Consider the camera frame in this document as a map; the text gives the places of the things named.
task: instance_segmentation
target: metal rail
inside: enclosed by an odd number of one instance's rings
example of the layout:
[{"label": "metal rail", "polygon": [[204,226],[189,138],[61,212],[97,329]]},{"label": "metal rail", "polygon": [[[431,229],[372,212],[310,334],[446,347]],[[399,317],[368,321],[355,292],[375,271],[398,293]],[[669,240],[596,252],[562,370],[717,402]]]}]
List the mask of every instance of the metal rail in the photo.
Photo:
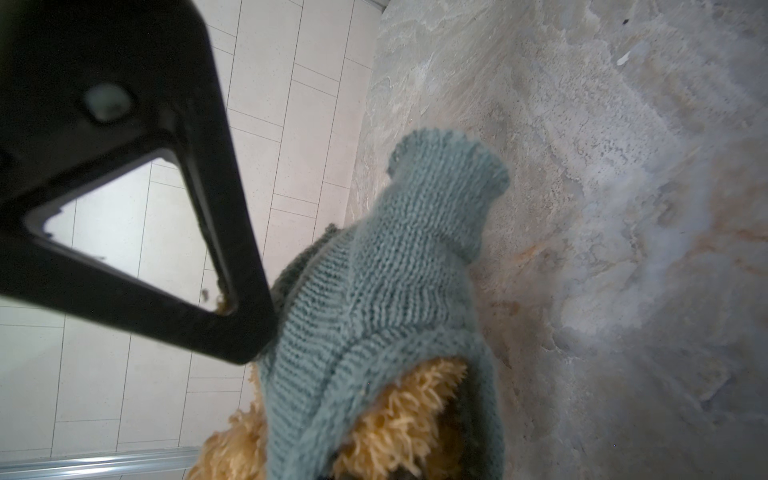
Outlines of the metal rail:
[{"label": "metal rail", "polygon": [[75,480],[183,470],[194,465],[199,452],[197,448],[180,448],[3,462],[0,480]]}]

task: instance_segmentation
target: sweater sleeve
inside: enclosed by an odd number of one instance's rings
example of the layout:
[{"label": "sweater sleeve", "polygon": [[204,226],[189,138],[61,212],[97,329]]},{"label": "sweater sleeve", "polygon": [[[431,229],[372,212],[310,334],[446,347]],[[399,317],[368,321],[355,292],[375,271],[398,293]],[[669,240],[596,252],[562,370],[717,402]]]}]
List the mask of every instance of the sweater sleeve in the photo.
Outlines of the sweater sleeve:
[{"label": "sweater sleeve", "polygon": [[392,183],[359,225],[351,251],[353,306],[424,303],[417,292],[461,288],[452,279],[479,255],[488,210],[509,185],[494,154],[453,131],[404,137],[388,173]]}]

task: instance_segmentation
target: shaggy fur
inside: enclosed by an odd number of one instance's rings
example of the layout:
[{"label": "shaggy fur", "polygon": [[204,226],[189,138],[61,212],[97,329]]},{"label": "shaggy fur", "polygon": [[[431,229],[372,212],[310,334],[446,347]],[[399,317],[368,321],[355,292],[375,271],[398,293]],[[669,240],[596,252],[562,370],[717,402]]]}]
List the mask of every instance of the shaggy fur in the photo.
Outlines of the shaggy fur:
[{"label": "shaggy fur", "polygon": [[[335,478],[386,480],[399,467],[425,480],[458,478],[462,437],[450,401],[466,368],[460,359],[430,360],[385,389],[339,450]],[[229,430],[206,440],[187,480],[264,480],[266,416],[255,366],[250,381],[250,411],[238,410]]]}]

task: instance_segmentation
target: white spot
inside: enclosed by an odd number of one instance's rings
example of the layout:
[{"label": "white spot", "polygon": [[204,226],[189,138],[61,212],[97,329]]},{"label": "white spot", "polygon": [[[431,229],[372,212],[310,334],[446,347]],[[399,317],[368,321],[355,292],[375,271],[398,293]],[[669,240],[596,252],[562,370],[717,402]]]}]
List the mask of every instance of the white spot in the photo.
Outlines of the white spot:
[{"label": "white spot", "polygon": [[623,56],[623,57],[619,58],[619,59],[618,59],[618,61],[616,62],[616,65],[618,65],[618,66],[622,66],[622,65],[624,65],[625,63],[627,63],[628,61],[629,61],[629,52],[627,52],[626,54],[624,54],[624,56]]}]

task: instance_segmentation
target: knit fabric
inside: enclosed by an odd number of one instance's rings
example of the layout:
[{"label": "knit fabric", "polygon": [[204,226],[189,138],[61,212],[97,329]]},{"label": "knit fabric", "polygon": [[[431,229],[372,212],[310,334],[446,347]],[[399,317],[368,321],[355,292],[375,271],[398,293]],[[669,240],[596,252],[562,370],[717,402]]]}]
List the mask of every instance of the knit fabric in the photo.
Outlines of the knit fabric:
[{"label": "knit fabric", "polygon": [[257,362],[267,479],[327,474],[356,419],[391,382],[436,357],[467,362],[459,403],[464,473],[501,479],[504,442],[490,353],[467,264],[506,169],[451,131],[403,138],[370,215],[330,229],[278,279],[280,332]]}]

